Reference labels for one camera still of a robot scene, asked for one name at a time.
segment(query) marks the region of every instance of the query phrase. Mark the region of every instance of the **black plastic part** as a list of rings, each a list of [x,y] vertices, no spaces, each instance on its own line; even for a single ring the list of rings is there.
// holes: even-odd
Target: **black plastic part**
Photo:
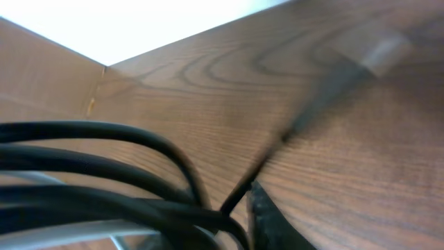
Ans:
[[[257,181],[252,184],[248,204],[255,250],[316,250],[285,219]]]

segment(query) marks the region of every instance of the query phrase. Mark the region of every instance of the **wooden panel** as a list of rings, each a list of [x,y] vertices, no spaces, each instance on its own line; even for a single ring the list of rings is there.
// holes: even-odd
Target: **wooden panel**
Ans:
[[[0,18],[1,99],[80,118],[102,71],[97,62]]]
[[[330,68],[325,41],[381,19],[406,31],[416,52],[322,114],[260,179],[319,249],[442,249],[442,1],[328,2],[290,3],[118,63],[99,84],[92,119],[173,140],[218,208]],[[181,179],[132,144],[81,149]],[[246,225],[245,203],[233,217]]]
[[[0,122],[84,119],[103,68],[0,18]],[[32,142],[74,150],[78,143],[76,140]],[[91,181],[79,175],[55,175],[80,185],[85,180]],[[0,176],[0,182],[2,185],[26,183],[5,176]],[[68,248],[113,249],[113,244],[111,240],[100,240]]]

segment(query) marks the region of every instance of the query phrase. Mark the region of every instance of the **black cable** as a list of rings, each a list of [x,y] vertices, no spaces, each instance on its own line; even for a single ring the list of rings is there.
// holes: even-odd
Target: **black cable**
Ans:
[[[190,185],[196,203],[207,206],[207,193],[191,161],[166,138],[132,126],[92,121],[14,122],[0,124],[0,142],[48,139],[109,139],[144,145],[173,161]]]
[[[228,198],[222,203],[219,209],[224,215],[229,215],[234,207],[241,201],[242,197],[251,189],[251,183],[257,178],[265,164],[273,157],[274,153],[280,148],[281,143],[272,145],[261,158],[247,171],[236,187],[228,195]]]
[[[0,201],[14,206],[48,206],[62,213],[124,219],[145,225],[164,234],[171,244],[178,246],[192,242],[207,249],[218,249],[204,232],[184,220],[171,217],[146,202],[105,190],[66,185],[0,187]]]
[[[150,207],[161,210],[171,219],[180,219],[188,224],[206,228],[209,231],[216,229],[230,233],[244,249],[248,248],[248,238],[242,227],[235,220],[222,215],[220,212],[159,199],[138,200]],[[39,202],[41,203],[33,204],[30,202],[29,204],[20,204],[24,207],[0,209],[0,217],[2,218],[0,220],[0,235],[47,226],[120,219],[119,217],[111,217],[106,214],[100,214],[101,217],[97,217],[89,214],[78,214],[78,212],[72,213],[56,210],[52,207],[51,202],[47,203],[44,199],[40,199]]]
[[[0,144],[0,170],[71,172],[121,181],[167,200],[193,203],[193,199],[161,178],[116,160],[64,149]]]

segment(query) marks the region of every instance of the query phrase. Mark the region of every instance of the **white cable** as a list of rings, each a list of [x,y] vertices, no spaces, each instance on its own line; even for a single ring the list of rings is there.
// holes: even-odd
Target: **white cable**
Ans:
[[[0,175],[22,178],[42,185],[66,185],[63,181],[39,171],[0,171]],[[123,238],[114,236],[110,236],[110,238],[114,242],[117,250],[130,250],[130,247]]]
[[[42,249],[75,242],[100,240],[108,238],[110,235],[122,237],[158,233],[136,223],[122,220],[83,222],[10,233],[0,237],[0,249]]]

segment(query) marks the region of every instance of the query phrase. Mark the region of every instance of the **white background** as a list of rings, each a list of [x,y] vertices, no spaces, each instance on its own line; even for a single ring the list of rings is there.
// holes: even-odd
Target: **white background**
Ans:
[[[286,0],[0,0],[0,15],[112,65]]]

